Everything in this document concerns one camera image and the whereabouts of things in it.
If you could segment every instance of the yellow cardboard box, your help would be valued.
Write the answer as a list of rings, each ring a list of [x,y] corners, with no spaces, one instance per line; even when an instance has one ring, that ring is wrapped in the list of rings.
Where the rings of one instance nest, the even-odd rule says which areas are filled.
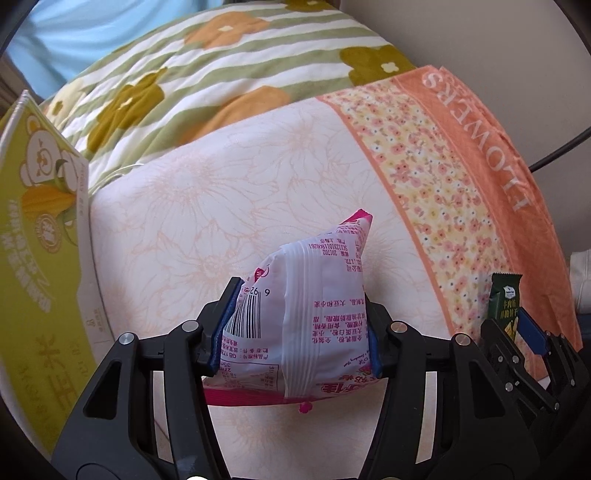
[[[0,131],[0,393],[50,456],[113,344],[90,243],[88,162],[27,92]]]

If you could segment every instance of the light blue cloth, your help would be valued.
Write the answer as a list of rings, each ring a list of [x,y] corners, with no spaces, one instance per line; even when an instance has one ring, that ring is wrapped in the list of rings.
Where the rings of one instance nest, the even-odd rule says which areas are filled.
[[[7,48],[48,98],[96,60],[176,18],[223,0],[40,0]]]

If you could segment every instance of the barcode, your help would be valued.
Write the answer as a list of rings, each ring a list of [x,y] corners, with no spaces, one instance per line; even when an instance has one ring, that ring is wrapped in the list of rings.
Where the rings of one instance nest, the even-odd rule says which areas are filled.
[[[261,338],[261,292],[248,294],[224,328],[243,338]]]

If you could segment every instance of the wall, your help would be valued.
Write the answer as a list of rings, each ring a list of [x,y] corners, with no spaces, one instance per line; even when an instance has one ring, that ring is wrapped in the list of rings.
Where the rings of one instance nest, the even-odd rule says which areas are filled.
[[[591,55],[553,0],[343,0],[416,65],[445,66],[528,164],[591,125]],[[568,257],[591,248],[591,140],[535,174]]]

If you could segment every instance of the snack bag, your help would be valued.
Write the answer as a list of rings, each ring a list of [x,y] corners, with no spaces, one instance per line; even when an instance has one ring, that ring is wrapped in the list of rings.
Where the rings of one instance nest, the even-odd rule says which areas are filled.
[[[283,245],[246,279],[223,330],[220,371],[204,380],[218,389],[207,392],[208,403],[241,405],[244,395],[249,404],[316,400],[375,381],[361,264],[371,220],[359,210]]]
[[[517,334],[521,277],[522,275],[517,273],[493,273],[491,296],[488,301],[488,318],[495,320],[513,341]]]

